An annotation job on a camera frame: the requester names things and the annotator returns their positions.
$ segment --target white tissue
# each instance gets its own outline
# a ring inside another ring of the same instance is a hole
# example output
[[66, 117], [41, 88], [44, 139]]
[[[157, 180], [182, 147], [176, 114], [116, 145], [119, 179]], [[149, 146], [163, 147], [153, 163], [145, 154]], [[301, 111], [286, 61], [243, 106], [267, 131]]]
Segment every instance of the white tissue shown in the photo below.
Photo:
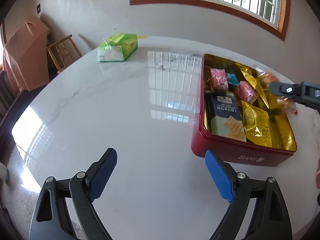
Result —
[[98, 48], [98, 61], [124, 61], [120, 46], [108, 46]]

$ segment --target dark blue gripper pad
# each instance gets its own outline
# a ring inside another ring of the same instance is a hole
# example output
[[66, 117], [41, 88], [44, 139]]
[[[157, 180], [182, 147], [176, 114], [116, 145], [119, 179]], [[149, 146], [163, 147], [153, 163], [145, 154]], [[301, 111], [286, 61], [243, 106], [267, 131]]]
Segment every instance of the dark blue gripper pad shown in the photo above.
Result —
[[224, 199], [228, 200], [229, 203], [231, 203], [235, 198], [235, 195], [233, 194], [232, 182], [229, 179], [228, 175], [225, 173], [210, 150], [205, 153], [204, 159], [211, 177], [213, 178], [220, 192], [220, 195]]
[[108, 157], [104, 160], [104, 162], [90, 181], [88, 199], [91, 203], [95, 199], [100, 198], [116, 164], [117, 152], [112, 149]]

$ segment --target wooden chair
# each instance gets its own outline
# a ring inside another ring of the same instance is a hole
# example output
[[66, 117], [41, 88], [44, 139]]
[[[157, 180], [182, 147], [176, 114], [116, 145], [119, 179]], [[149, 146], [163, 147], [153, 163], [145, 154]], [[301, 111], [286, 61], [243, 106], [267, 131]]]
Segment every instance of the wooden chair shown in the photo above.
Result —
[[[73, 40], [71, 39], [72, 35], [69, 35], [59, 41], [56, 41], [55, 43], [51, 44], [50, 46], [48, 46], [45, 51], [49, 52], [53, 63], [55, 64], [55, 66], [58, 69], [58, 74], [60, 74], [63, 70], [65, 70], [68, 66], [70, 66], [73, 62], [75, 62], [73, 56], [71, 55], [69, 49], [65, 46], [64, 41], [69, 40], [72, 44], [72, 46], [74, 47], [74, 49], [76, 50], [77, 54], [79, 55], [79, 58], [82, 57], [81, 52], [79, 51], [78, 47], [76, 46], [76, 44], [73, 42]], [[53, 54], [52, 48], [55, 47], [57, 49], [57, 52], [59, 54], [59, 57], [61, 58], [61, 61], [63, 63], [63, 67], [60, 67], [56, 57]]]

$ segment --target pink cover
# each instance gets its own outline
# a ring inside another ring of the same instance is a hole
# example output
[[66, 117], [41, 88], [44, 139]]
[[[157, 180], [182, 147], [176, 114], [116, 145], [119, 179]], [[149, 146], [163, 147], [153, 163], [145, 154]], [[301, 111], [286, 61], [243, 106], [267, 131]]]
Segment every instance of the pink cover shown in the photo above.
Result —
[[235, 90], [240, 99], [246, 103], [253, 104], [258, 98], [257, 92], [250, 86], [247, 81], [240, 81]]
[[227, 90], [229, 89], [226, 71], [224, 69], [212, 68], [211, 83], [213, 90]]
[[49, 83], [47, 53], [44, 51], [49, 32], [41, 20], [32, 16], [4, 46], [3, 68], [16, 93]]

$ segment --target marble table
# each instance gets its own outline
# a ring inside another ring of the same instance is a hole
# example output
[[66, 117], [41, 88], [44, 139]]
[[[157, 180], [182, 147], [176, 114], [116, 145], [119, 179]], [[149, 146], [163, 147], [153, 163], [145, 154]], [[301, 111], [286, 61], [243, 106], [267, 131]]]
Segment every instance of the marble table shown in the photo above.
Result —
[[[118, 163], [93, 206], [113, 239], [209, 239], [228, 202], [204, 159], [190, 149], [204, 53], [290, 82], [250, 58], [194, 41], [148, 37], [120, 63], [99, 63], [93, 50], [44, 88], [14, 126], [26, 163], [23, 187], [39, 193], [48, 176], [71, 178], [112, 147]], [[293, 157], [278, 167], [232, 164], [251, 178], [277, 179], [296, 239], [320, 210], [320, 116], [302, 105], [298, 111], [289, 116], [298, 145]], [[79, 223], [71, 201], [68, 207]], [[244, 237], [253, 207], [251, 201], [237, 239]]]

